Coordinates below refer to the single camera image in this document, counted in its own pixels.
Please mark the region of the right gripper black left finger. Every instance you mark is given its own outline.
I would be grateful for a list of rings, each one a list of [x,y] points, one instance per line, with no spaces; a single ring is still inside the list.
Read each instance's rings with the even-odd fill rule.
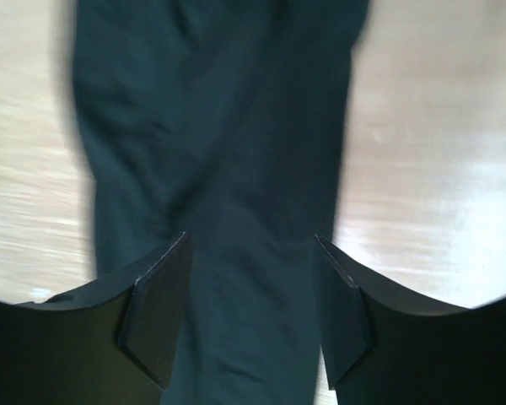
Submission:
[[[187,234],[42,303],[0,301],[0,405],[156,404],[191,276]]]

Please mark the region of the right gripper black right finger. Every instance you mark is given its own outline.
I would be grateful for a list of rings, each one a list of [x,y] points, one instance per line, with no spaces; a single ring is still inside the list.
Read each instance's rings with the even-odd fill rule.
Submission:
[[[315,306],[340,404],[506,404],[506,296],[436,300],[316,236]]]

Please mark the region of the black t shirt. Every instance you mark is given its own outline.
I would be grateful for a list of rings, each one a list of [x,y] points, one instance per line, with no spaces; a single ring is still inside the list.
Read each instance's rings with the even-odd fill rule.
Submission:
[[[331,236],[365,1],[79,1],[72,90],[112,272],[187,231],[166,404],[311,404],[308,244]]]

